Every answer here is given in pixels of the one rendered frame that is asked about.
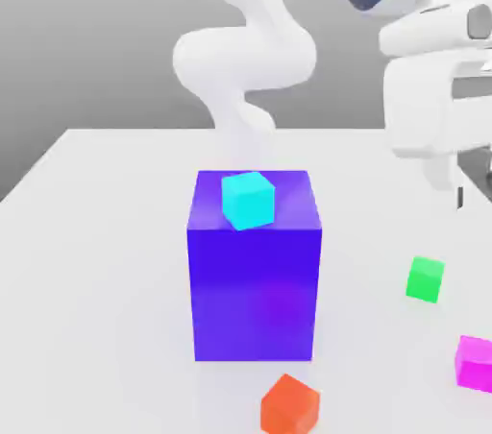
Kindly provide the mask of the small cyan cube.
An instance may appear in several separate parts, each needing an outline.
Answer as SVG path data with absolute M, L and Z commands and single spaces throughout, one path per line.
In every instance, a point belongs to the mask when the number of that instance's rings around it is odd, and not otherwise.
M 260 172 L 246 172 L 221 180 L 222 211 L 236 230 L 272 224 L 276 187 Z

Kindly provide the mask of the small orange cube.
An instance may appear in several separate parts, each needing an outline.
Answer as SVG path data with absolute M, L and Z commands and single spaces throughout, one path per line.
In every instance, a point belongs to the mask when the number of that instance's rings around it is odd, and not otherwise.
M 320 394 L 283 374 L 262 398 L 260 428 L 267 434 L 309 434 L 317 424 Z

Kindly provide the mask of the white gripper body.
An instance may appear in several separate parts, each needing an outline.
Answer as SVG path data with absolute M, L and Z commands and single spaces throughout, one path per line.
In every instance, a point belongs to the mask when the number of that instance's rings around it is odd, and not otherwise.
M 392 60 L 384 71 L 384 121 L 399 157 L 455 154 L 492 143 L 492 95 L 455 99 L 455 78 L 475 78 L 492 50 L 448 50 Z

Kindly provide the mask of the small magenta cube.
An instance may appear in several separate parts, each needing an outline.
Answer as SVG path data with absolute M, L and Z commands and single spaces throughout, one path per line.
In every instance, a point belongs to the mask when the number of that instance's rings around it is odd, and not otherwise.
M 455 380 L 460 387 L 492 394 L 492 341 L 460 336 L 455 353 Z

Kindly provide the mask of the small green cube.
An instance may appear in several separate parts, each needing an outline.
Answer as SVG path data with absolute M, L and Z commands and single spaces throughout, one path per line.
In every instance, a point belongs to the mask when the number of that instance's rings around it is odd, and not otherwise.
M 406 283 L 406 295 L 414 299 L 437 303 L 445 263 L 423 256 L 412 260 Z

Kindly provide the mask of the large purple box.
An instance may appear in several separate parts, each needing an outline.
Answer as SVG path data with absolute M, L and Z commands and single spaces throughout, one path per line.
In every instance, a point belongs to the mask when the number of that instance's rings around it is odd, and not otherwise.
M 225 171 L 198 173 L 186 228 L 198 361 L 312 357 L 322 224 L 305 171 L 266 171 L 273 224 L 237 231 L 222 212 Z

